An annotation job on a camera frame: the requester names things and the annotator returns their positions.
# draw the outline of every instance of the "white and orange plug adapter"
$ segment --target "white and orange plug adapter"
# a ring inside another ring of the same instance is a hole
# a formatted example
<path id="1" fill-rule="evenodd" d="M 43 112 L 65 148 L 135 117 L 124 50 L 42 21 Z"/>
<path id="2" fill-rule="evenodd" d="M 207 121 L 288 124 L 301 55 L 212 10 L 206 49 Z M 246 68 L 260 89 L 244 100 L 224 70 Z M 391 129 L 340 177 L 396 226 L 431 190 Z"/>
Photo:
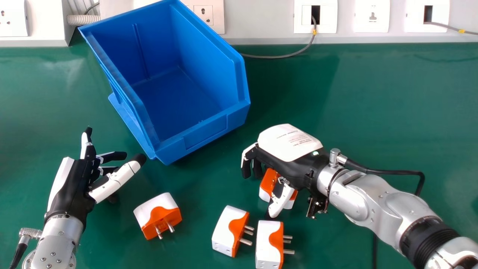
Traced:
<path id="1" fill-rule="evenodd" d="M 242 238 L 243 234 L 254 235 L 253 227 L 247 226 L 249 212 L 232 207 L 224 208 L 212 234 L 212 248 L 230 257 L 235 257 L 241 243 L 252 246 Z"/>
<path id="2" fill-rule="evenodd" d="M 274 190 L 275 185 L 277 184 L 278 179 L 281 176 L 275 170 L 267 168 L 264 177 L 262 178 L 261 185 L 259 187 L 259 197 L 265 201 L 269 202 L 272 197 L 272 191 Z M 292 209 L 295 198 L 297 197 L 297 190 L 294 190 L 292 197 L 286 202 L 284 209 Z"/>
<path id="3" fill-rule="evenodd" d="M 256 268 L 281 269 L 284 254 L 293 255 L 293 250 L 284 249 L 292 236 L 284 235 L 284 223 L 278 221 L 259 221 L 257 224 Z"/>
<path id="4" fill-rule="evenodd" d="M 166 230 L 173 233 L 173 227 L 183 220 L 178 205 L 169 192 L 152 198 L 133 212 L 147 240 L 156 236 L 162 239 L 162 232 Z"/>

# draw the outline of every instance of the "blue storage box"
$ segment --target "blue storage box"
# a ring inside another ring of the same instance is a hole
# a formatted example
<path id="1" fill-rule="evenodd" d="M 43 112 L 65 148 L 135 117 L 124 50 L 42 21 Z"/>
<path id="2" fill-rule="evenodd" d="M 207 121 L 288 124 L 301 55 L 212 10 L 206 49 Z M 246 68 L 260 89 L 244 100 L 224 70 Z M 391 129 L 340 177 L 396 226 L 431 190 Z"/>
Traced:
<path id="1" fill-rule="evenodd" d="M 170 164 L 244 124 L 244 59 L 178 0 L 79 28 L 109 101 L 149 158 Z"/>

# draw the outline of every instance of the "green tabletop surface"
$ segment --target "green tabletop surface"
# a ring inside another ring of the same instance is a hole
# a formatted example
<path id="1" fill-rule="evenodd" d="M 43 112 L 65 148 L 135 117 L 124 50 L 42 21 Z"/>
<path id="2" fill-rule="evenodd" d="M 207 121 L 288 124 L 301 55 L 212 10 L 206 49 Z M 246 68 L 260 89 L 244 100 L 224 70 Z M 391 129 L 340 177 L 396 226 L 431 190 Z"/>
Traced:
<path id="1" fill-rule="evenodd" d="M 300 47 L 236 48 L 284 54 Z M 478 44 L 314 45 L 289 59 L 246 59 L 246 70 L 252 102 L 246 123 L 170 166 L 148 160 L 120 189 L 118 204 L 100 203 L 88 216 L 77 268 L 254 268 L 255 246 L 242 245 L 230 258 L 213 251 L 211 236 L 226 205 L 250 212 L 251 226 L 264 217 L 260 181 L 243 179 L 239 161 L 259 132 L 280 123 L 371 168 L 422 170 L 423 199 L 478 240 Z M 142 152 L 110 93 L 78 33 L 68 48 L 0 49 L 0 268 L 10 264 L 20 228 L 43 227 L 61 160 L 78 158 L 87 126 L 99 153 Z M 418 181 L 385 178 L 408 192 Z M 133 209 L 164 192 L 183 221 L 174 234 L 147 241 Z M 371 268 L 371 231 L 335 208 L 307 219 L 307 196 L 301 192 L 278 218 L 293 236 L 286 248 L 296 251 L 283 268 Z M 412 266 L 380 242 L 378 268 Z"/>

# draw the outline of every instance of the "socket hole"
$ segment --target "socket hole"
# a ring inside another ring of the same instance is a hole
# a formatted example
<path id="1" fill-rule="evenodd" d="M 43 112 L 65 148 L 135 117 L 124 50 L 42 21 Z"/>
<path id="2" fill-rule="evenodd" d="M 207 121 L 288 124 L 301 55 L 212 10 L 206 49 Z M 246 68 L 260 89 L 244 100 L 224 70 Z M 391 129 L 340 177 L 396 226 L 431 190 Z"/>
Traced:
<path id="1" fill-rule="evenodd" d="M 320 25 L 320 6 L 312 6 L 311 16 L 315 18 L 317 25 Z M 312 19 L 310 19 L 310 25 L 314 25 Z"/>
<path id="2" fill-rule="evenodd" d="M 432 22 L 433 6 L 425 6 L 423 22 Z"/>

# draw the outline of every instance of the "robotic hand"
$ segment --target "robotic hand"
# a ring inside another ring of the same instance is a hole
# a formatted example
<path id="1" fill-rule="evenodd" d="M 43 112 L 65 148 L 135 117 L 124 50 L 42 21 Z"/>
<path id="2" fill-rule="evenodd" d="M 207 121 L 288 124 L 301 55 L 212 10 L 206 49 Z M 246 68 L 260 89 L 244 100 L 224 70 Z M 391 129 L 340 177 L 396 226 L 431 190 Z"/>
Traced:
<path id="1" fill-rule="evenodd" d="M 294 190 L 309 190 L 307 217 L 326 213 L 329 203 L 353 223 L 372 230 L 383 242 L 406 256 L 417 269 L 478 269 L 478 244 L 461 237 L 437 216 L 418 194 L 391 187 L 377 174 L 400 171 L 371 170 L 338 149 L 328 154 L 319 140 L 281 124 L 260 133 L 242 153 L 244 178 L 263 176 L 262 164 L 282 177 L 272 192 L 269 216 L 277 217 Z M 421 172 L 405 171 L 402 174 Z"/>
<path id="2" fill-rule="evenodd" d="M 95 204 L 114 197 L 115 192 L 146 162 L 146 156 L 138 154 L 121 167 L 101 167 L 100 164 L 124 160 L 127 154 L 109 152 L 97 155 L 91 143 L 91 133 L 92 129 L 88 127 L 81 136 L 80 158 L 65 157 L 58 169 L 48 199 L 43 231 L 20 230 L 20 242 L 10 269 L 18 266 L 30 239 L 39 242 L 25 258 L 23 269 L 74 269 L 75 252 L 86 229 L 87 215 Z"/>

